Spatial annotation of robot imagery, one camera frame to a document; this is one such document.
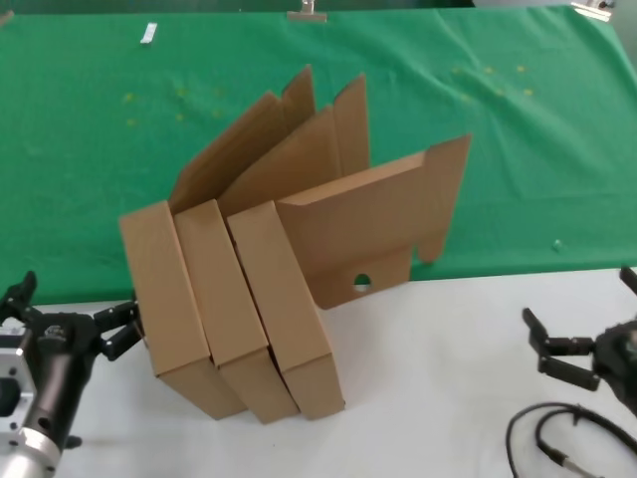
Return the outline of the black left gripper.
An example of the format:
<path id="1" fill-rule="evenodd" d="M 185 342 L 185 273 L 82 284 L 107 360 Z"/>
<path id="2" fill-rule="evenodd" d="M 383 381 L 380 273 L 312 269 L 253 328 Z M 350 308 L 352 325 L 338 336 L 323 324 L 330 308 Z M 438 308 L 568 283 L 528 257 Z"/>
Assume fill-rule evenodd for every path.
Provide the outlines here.
<path id="1" fill-rule="evenodd" d="M 29 311 L 37 277 L 28 271 L 1 298 L 2 319 L 22 319 L 35 341 L 36 395 L 24 425 L 63 451 L 98 354 L 115 361 L 144 340 L 137 300 L 94 315 Z M 107 339 L 101 335 L 116 330 Z"/>

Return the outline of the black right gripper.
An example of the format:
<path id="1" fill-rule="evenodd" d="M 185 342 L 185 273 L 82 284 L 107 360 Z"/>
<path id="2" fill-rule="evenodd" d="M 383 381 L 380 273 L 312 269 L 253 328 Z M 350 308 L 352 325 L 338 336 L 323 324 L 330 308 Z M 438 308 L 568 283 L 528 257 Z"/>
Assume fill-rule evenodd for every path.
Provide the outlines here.
<path id="1" fill-rule="evenodd" d="M 637 295 L 637 273 L 622 267 L 619 278 Z M 522 317 L 530 330 L 529 343 L 537 354 L 537 371 L 552 378 L 596 391 L 603 378 L 621 403 L 636 402 L 636 322 L 630 321 L 605 330 L 597 339 L 594 371 L 560 359 L 588 357 L 594 352 L 591 338 L 552 338 L 529 308 Z"/>

